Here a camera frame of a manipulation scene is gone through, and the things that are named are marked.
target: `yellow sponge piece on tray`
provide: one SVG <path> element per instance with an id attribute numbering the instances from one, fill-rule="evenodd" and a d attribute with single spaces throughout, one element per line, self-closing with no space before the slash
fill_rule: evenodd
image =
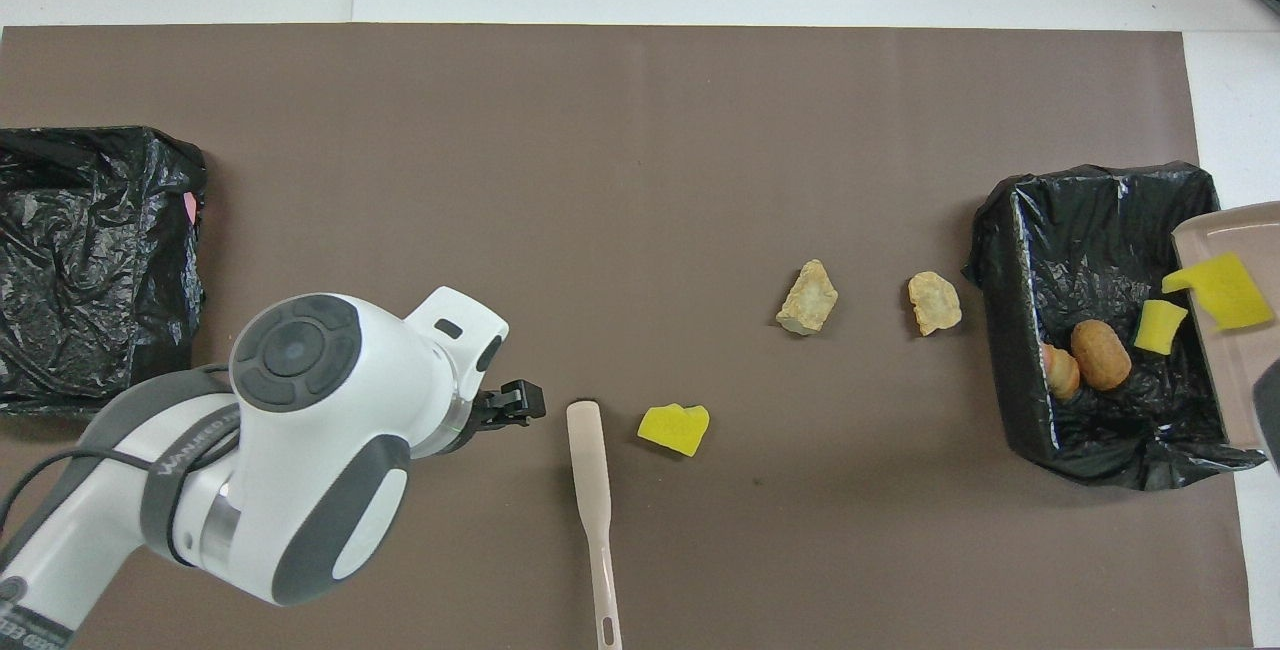
<path id="1" fill-rule="evenodd" d="M 1196 290 L 1196 302 L 1213 316 L 1219 330 L 1261 325 L 1275 317 L 1239 255 L 1221 253 L 1202 264 L 1170 273 L 1161 284 L 1164 293 Z"/>
<path id="2" fill-rule="evenodd" d="M 1184 317 L 1187 317 L 1187 308 L 1180 308 L 1166 299 L 1148 299 L 1142 305 L 1142 319 L 1138 319 L 1138 337 L 1133 342 L 1134 348 L 1161 354 L 1172 353 L 1174 334 Z"/>
<path id="3" fill-rule="evenodd" d="M 707 408 L 701 406 L 692 408 L 663 406 L 649 408 L 640 421 L 636 435 L 692 458 L 710 422 Z"/>

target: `bread roll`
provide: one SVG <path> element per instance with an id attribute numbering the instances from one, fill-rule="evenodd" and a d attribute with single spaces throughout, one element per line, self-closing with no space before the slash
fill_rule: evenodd
<path id="1" fill-rule="evenodd" d="M 1041 358 L 1044 361 L 1044 380 L 1048 390 L 1060 400 L 1075 398 L 1080 390 L 1080 366 L 1068 351 L 1041 343 Z"/>
<path id="2" fill-rule="evenodd" d="M 1133 362 L 1116 331 L 1101 319 L 1087 319 L 1071 331 L 1071 354 L 1094 390 L 1115 390 L 1129 377 Z"/>

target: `spatula handle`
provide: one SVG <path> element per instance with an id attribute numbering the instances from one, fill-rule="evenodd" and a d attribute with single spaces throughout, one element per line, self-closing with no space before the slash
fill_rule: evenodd
<path id="1" fill-rule="evenodd" d="M 613 557 L 608 543 L 590 543 L 591 589 L 595 594 L 595 638 L 600 650 L 622 650 L 618 599 L 613 592 Z"/>

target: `food item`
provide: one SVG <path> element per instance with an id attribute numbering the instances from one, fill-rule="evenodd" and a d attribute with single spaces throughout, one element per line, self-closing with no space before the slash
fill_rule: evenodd
<path id="1" fill-rule="evenodd" d="M 1064 403 L 1075 398 L 1076 392 L 1080 390 L 1080 365 L 1075 362 L 1071 353 L 1048 343 L 1041 343 L 1041 358 L 1044 362 L 1044 380 L 1055 398 L 1064 400 Z"/>
<path id="2" fill-rule="evenodd" d="M 906 296 L 915 305 L 915 325 L 920 326 L 920 335 L 955 328 L 960 322 L 960 296 L 956 296 L 956 287 L 938 273 L 915 273 L 906 281 Z"/>
<path id="3" fill-rule="evenodd" d="M 1174 334 L 1184 317 L 1187 317 L 1187 308 L 1180 308 L 1166 299 L 1148 299 L 1142 305 L 1142 319 L 1138 321 L 1134 348 L 1161 354 L 1171 353 L 1174 351 Z"/>
<path id="4" fill-rule="evenodd" d="M 782 328 L 795 331 L 796 335 L 813 335 L 822 330 L 823 322 L 831 308 L 836 306 L 835 287 L 827 276 L 827 267 L 822 267 L 822 261 L 809 261 L 800 267 L 800 276 L 787 293 L 782 310 L 777 313 L 777 321 Z"/>
<path id="5" fill-rule="evenodd" d="M 1202 264 L 1170 273 L 1161 281 L 1164 293 L 1196 290 L 1196 302 L 1213 316 L 1219 330 L 1261 325 L 1275 317 L 1240 255 L 1221 253 Z"/>
<path id="6" fill-rule="evenodd" d="M 701 406 L 663 406 L 645 412 L 636 435 L 692 458 L 710 422 L 710 415 Z"/>
<path id="7" fill-rule="evenodd" d="M 1084 381 L 1094 390 L 1115 390 L 1133 370 L 1133 360 L 1129 360 L 1120 337 L 1101 319 L 1087 319 L 1075 325 L 1071 354 L 1080 365 Z"/>

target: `white plastic spatula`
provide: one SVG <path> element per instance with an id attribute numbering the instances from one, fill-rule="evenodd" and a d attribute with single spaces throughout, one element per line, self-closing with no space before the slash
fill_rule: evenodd
<path id="1" fill-rule="evenodd" d="M 613 559 L 609 557 L 609 467 L 604 462 L 604 430 L 600 406 L 577 400 L 564 413 L 568 417 L 568 454 L 573 461 L 573 490 L 577 514 L 586 530 L 591 553 L 591 589 L 595 595 L 595 637 L 600 650 L 622 650 L 618 628 L 618 599 L 613 591 Z"/>

